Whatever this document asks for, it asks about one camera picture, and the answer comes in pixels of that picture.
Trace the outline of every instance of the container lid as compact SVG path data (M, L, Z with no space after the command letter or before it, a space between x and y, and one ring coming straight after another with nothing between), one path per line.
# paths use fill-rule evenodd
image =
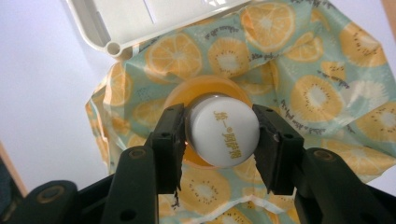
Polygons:
M241 7L248 0L67 0L84 40L119 58L143 41Z
M256 149L260 125L253 110L231 97L211 97L191 108L186 134L193 150L219 168L247 160Z

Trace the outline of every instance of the bottle cap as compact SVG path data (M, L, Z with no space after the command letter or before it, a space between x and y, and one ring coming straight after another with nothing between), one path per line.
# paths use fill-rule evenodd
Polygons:
M259 121L245 103L214 96L192 107L186 133L195 152L216 167L231 167L247 160L260 138Z

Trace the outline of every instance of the plastic bag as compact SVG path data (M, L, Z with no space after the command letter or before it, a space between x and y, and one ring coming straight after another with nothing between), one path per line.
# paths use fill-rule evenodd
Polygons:
M327 1L283 0L160 36L114 65L87 103L110 173L124 149L144 144L166 96L201 75L235 82L363 182L396 164L396 85L380 44ZM182 169L180 206L159 196L161 223L298 222L292 196L267 194L253 158Z

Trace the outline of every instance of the white plastic container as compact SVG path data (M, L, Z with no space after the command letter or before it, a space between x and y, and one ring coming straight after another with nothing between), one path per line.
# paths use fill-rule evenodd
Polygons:
M133 46L249 0L67 0L84 40L116 59Z

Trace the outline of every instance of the white table surface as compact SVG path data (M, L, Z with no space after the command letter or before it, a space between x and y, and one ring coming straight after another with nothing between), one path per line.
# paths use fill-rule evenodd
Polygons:
M333 3L383 44L395 74L381 2ZM0 32L0 141L25 190L56 179L81 189L106 176L84 105L115 61L82 40L64 0L0 1ZM393 170L376 182L396 195Z

